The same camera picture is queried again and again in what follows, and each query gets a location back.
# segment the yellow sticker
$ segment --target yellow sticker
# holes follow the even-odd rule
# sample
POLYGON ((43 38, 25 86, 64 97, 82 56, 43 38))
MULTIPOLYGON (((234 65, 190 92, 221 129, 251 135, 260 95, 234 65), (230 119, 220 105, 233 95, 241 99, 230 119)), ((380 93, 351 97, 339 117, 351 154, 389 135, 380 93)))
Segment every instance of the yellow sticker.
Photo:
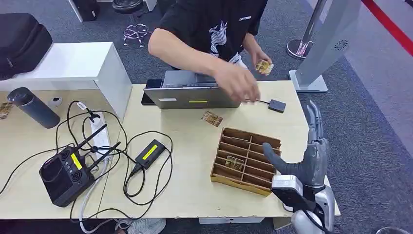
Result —
POLYGON ((207 103, 208 101, 189 101, 189 103, 207 103))
POLYGON ((77 157, 75 154, 70 155, 72 157, 73 162, 75 163, 76 167, 78 170, 82 169, 82 165, 80 164, 79 160, 77 160, 77 157))
POLYGON ((158 148, 157 145, 152 146, 152 148, 145 154, 145 156, 143 156, 142 159, 143 159, 143 160, 146 160, 146 159, 149 157, 149 155, 151 155, 152 152, 153 152, 156 148, 158 148))

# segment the black t-shirt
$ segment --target black t-shirt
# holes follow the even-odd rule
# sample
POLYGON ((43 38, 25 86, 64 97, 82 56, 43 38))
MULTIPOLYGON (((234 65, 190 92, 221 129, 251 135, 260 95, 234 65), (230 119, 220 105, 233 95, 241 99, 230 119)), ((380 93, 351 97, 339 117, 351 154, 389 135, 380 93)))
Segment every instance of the black t-shirt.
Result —
POLYGON ((247 33, 256 35, 268 0, 178 0, 158 28, 192 48, 229 61, 247 33))

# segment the wooden sorting box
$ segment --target wooden sorting box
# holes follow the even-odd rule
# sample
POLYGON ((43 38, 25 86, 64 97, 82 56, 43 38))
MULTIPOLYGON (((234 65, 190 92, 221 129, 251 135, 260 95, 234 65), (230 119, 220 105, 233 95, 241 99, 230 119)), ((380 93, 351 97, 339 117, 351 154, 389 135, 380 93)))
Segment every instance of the wooden sorting box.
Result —
POLYGON ((268 142, 275 153, 281 155, 278 139, 223 128, 211 181, 268 196, 276 170, 263 154, 264 142, 268 142))

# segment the power adapter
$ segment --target power adapter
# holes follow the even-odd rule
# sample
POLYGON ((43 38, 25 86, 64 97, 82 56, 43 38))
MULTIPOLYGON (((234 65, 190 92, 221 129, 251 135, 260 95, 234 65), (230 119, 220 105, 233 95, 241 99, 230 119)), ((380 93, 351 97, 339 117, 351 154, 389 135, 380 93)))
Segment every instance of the power adapter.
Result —
POLYGON ((275 101, 274 99, 271 99, 270 104, 268 105, 268 108, 276 112, 284 113, 285 106, 286 105, 284 102, 275 101))
POLYGON ((165 146, 157 141, 153 140, 136 158, 136 165, 132 169, 130 176, 133 176, 139 172, 142 167, 148 169, 150 165, 162 154, 165 150, 165 146))

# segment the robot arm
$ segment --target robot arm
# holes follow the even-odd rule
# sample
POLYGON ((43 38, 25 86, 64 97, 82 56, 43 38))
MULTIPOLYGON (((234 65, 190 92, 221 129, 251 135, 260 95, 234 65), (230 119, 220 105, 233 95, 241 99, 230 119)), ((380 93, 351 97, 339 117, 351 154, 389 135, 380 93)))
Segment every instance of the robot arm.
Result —
POLYGON ((282 174, 273 177, 272 192, 285 205, 294 208, 291 223, 297 234, 332 232, 334 195, 331 188, 324 185, 329 154, 328 141, 323 137, 322 118, 318 107, 310 101, 303 106, 303 110, 309 131, 307 149, 301 162, 286 163, 274 153, 270 144, 263 144, 265 157, 282 174))
POLYGON ((312 101, 305 105, 303 110, 309 127, 307 149, 304 152, 303 161, 286 163, 274 153, 268 143, 263 144, 264 155, 282 175, 295 175, 305 186, 324 187, 324 177, 327 173, 328 141, 322 136, 321 113, 312 101))

